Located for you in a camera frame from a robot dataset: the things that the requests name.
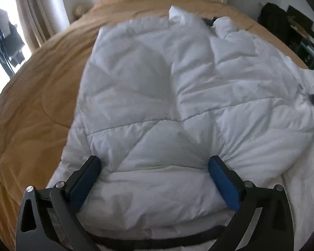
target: bedspread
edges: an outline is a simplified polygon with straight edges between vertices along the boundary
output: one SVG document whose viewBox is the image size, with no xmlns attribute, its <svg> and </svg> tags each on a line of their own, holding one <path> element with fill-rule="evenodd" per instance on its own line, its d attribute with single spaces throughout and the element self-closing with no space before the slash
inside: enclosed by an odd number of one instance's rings
<svg viewBox="0 0 314 251">
<path fill-rule="evenodd" d="M 37 50 L 0 95 L 0 238 L 10 250 L 25 188 L 44 188 L 60 162 L 81 75 L 100 27 L 147 15 L 167 16 L 171 5 L 205 18 L 230 16 L 239 28 L 259 35 L 305 68 L 265 28 L 214 1 L 103 0 L 96 4 Z"/>
</svg>

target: metal screw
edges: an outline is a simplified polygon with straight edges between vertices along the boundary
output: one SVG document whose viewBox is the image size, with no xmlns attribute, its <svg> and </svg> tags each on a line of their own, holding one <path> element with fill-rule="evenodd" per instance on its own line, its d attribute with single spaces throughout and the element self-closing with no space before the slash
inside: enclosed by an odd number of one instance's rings
<svg viewBox="0 0 314 251">
<path fill-rule="evenodd" d="M 251 181 L 249 181 L 249 180 L 244 181 L 244 185 L 247 188 L 252 188 L 254 186 L 254 184 Z"/>
<path fill-rule="evenodd" d="M 56 188 L 60 189 L 60 188 L 64 187 L 64 184 L 65 184 L 64 181 L 59 181 L 56 183 Z"/>
<path fill-rule="evenodd" d="M 31 192 L 33 189 L 34 189 L 33 186 L 29 186 L 29 187 L 26 188 L 26 191 L 27 191 L 27 192 Z"/>
<path fill-rule="evenodd" d="M 275 189 L 276 189 L 277 191 L 283 191 L 283 190 L 284 190 L 284 188 L 283 188 L 282 185 L 276 185 L 276 186 L 275 186 Z"/>
</svg>

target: beige curtain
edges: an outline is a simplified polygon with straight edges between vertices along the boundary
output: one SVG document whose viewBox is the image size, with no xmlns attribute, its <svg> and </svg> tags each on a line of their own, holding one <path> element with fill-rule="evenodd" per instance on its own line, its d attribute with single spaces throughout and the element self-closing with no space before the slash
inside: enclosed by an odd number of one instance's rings
<svg viewBox="0 0 314 251">
<path fill-rule="evenodd" d="M 33 53 L 54 35 L 53 30 L 41 0 L 16 0 L 16 4 L 27 45 Z"/>
</svg>

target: blanket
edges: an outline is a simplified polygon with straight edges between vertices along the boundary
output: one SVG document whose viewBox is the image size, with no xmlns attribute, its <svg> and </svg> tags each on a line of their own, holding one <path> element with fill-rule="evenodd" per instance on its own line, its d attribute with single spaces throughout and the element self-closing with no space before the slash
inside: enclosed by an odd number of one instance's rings
<svg viewBox="0 0 314 251">
<path fill-rule="evenodd" d="M 103 27 L 48 187 L 96 155 L 102 173 L 78 214 L 87 231 L 169 238 L 226 225 L 208 159 L 257 186 L 280 182 L 314 139 L 309 93 L 314 71 L 228 17 L 210 29 L 172 7 Z"/>
</svg>

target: bed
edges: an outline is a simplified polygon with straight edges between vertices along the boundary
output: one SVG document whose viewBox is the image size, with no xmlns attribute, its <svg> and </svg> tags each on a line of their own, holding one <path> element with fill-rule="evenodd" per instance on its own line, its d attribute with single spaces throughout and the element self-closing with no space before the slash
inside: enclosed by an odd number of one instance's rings
<svg viewBox="0 0 314 251">
<path fill-rule="evenodd" d="M 60 162 L 74 118 L 81 76 L 101 26 L 167 16 L 172 5 L 201 17 L 229 16 L 238 28 L 276 46 L 284 43 L 235 8 L 211 0 L 102 0 L 30 58 L 0 95 L 0 238 L 14 250 L 20 201 L 27 186 L 44 188 Z"/>
</svg>

